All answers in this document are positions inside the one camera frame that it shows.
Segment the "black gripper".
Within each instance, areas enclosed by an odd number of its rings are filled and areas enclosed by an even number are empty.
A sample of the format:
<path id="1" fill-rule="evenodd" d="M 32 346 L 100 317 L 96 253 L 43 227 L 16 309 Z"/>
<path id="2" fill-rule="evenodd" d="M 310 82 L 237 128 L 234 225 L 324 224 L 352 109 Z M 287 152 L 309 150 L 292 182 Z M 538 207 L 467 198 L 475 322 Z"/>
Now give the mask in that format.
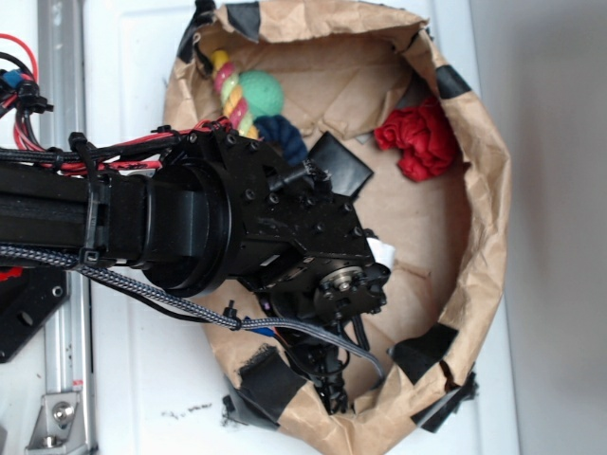
<path id="1" fill-rule="evenodd" d="M 338 320 L 328 326 L 328 329 L 361 350 L 370 350 L 360 315 Z M 259 329 L 258 333 L 274 338 L 282 346 L 290 368 L 314 383 L 329 415 L 348 411 L 349 401 L 343 372 L 350 363 L 350 351 L 295 329 L 273 327 Z"/>

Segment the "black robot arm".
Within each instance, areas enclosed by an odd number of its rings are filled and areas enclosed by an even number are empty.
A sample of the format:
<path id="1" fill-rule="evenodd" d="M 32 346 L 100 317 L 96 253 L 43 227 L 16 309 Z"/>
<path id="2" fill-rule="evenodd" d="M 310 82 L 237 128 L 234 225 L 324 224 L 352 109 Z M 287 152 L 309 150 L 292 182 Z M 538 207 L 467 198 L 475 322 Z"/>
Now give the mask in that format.
<path id="1" fill-rule="evenodd" d="M 348 407 L 343 373 L 369 358 L 364 314 L 386 302 L 381 264 L 350 198 L 310 159 L 220 122 L 96 148 L 1 153 L 1 263 L 55 266 L 145 302 L 184 308 L 240 282 L 265 318 L 192 310 L 193 319 L 267 333 L 329 413 Z"/>

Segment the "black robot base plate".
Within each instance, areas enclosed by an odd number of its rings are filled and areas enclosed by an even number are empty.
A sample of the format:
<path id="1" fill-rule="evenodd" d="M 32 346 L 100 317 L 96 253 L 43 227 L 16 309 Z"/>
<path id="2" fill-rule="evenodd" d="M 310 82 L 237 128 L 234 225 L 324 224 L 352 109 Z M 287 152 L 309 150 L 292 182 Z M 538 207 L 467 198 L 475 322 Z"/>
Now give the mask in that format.
<path id="1" fill-rule="evenodd" d="M 1 268 L 1 363 L 10 362 L 68 297 L 57 268 Z"/>

